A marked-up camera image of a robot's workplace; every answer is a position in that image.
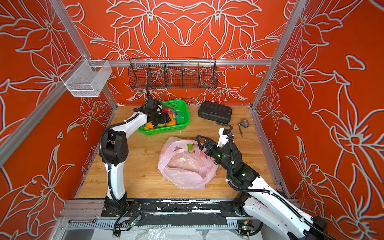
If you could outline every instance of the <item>robotic arm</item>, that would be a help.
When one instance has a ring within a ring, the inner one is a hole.
[[[128,138],[140,126],[151,122],[157,124],[168,123],[170,117],[162,113],[162,103],[148,98],[145,105],[135,108],[134,114],[124,122],[111,125],[104,129],[99,141],[99,155],[103,159],[108,177],[107,197],[104,201],[102,216],[121,215],[128,206],[127,192],[124,188],[124,162],[128,157]]]
[[[303,212],[283,198],[250,166],[242,161],[242,154],[233,143],[229,129],[220,128],[219,143],[197,135],[199,149],[215,159],[214,163],[227,171],[226,181],[240,193],[234,199],[237,212],[242,209],[250,216],[267,224],[286,240],[334,239],[325,233],[327,223],[323,218]]]

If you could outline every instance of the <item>red wall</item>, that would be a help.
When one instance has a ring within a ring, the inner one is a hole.
[[[102,1],[63,0],[94,59],[270,58],[294,0]],[[248,104],[266,66],[219,68],[216,90],[153,90],[155,97]],[[145,91],[128,86],[125,67],[114,68],[109,88],[118,103],[138,105]]]
[[[0,144],[79,57],[49,1],[0,0]],[[58,100],[0,168],[0,239],[48,239],[112,114],[106,97]]]
[[[258,115],[292,197],[336,239],[384,236],[384,5],[308,1]]]

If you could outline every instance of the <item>pink plastic bag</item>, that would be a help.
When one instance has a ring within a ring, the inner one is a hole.
[[[187,144],[193,143],[194,153],[188,152]],[[218,165],[190,139],[170,137],[160,152],[157,165],[165,179],[183,189],[204,189],[216,176]]]

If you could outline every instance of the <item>black plastic case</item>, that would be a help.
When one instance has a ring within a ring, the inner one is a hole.
[[[201,118],[228,124],[231,121],[232,108],[205,101],[201,104],[198,114]]]

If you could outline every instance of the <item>white mesh basket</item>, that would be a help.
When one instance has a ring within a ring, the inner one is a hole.
[[[99,71],[93,71],[87,61],[79,62],[80,66],[73,75],[64,82],[64,85],[75,97],[97,97],[100,95],[109,76],[112,74],[108,61]]]

